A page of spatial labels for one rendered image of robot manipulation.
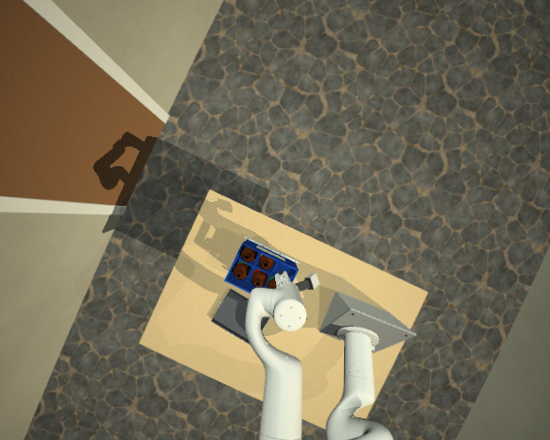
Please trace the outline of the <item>dark blue crate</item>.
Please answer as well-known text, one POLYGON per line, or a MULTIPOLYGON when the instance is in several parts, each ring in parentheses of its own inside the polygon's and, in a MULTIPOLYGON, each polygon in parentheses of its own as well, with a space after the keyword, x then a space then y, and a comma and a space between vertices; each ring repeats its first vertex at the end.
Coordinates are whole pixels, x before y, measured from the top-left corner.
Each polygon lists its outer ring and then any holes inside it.
POLYGON ((255 244, 254 242, 250 241, 250 240, 246 240, 244 243, 242 243, 242 245, 240 246, 237 254, 236 254, 236 257, 232 263, 232 266, 225 278, 224 281, 228 282, 229 284, 235 286, 235 287, 238 287, 248 293, 251 292, 252 289, 254 288, 258 288, 258 287, 255 287, 252 282, 251 282, 251 277, 252 277, 252 274, 254 272, 255 269, 259 269, 265 273, 267 273, 267 280, 266 280, 266 283, 268 282, 269 278, 272 276, 272 277, 275 277, 275 274, 279 274, 280 275, 280 272, 279 270, 283 270, 283 271, 286 271, 287 272, 287 275, 288 277, 290 278, 291 282, 294 281, 294 278, 296 276, 296 264, 290 260, 288 260, 287 258, 273 252, 273 251, 270 251, 260 245, 257 245, 255 244), (256 259, 253 261, 253 262, 244 262, 241 258, 241 252, 242 250, 245 248, 245 247, 249 247, 255 251, 258 252, 258 255, 256 257, 256 259), (269 257, 270 259, 273 259, 274 260, 274 264, 273 266, 268 269, 268 270, 265 270, 265 269, 262 269, 259 265, 259 258, 261 256, 261 254, 269 257), (240 255, 240 256, 239 256, 240 255), (259 258, 258 258, 259 257, 259 258), (237 279, 234 275, 233 275, 233 269, 234 267, 239 263, 239 262, 244 262, 248 265, 251 265, 250 267, 250 271, 249 271, 249 274, 248 276, 245 278, 245 279, 237 279), (254 266, 255 265, 255 266, 254 266), (253 269, 252 269, 253 268, 253 269), (271 273, 272 272, 272 273, 271 273))

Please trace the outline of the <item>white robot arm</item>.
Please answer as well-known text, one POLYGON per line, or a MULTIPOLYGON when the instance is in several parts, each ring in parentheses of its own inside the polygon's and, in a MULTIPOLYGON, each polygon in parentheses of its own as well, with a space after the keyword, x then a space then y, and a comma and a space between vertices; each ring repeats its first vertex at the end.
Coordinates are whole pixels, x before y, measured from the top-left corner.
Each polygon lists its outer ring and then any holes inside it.
MULTIPOLYGON (((274 318, 281 330, 300 329, 306 320, 300 291, 318 285, 317 273, 311 273, 304 281, 279 282, 275 289, 258 287, 249 294, 246 334, 266 371, 259 440, 301 440, 302 425, 301 361, 267 341, 262 317, 274 318)), ((393 440, 382 423, 354 416, 375 399, 371 351, 379 343, 378 335, 345 327, 337 331, 337 337, 344 342, 344 386, 341 400, 327 419, 326 439, 393 440)))

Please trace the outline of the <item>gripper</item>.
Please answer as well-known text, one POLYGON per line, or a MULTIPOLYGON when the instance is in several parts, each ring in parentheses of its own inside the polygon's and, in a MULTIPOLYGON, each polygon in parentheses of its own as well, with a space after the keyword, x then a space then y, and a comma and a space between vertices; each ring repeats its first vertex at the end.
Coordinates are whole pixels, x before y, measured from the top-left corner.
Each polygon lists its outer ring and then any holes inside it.
POLYGON ((280 275, 277 273, 275 274, 275 282, 276 282, 276 286, 278 286, 278 283, 281 282, 281 283, 286 283, 286 282, 291 282, 290 278, 288 277, 287 275, 287 272, 286 271, 283 271, 283 270, 279 270, 280 272, 280 275))

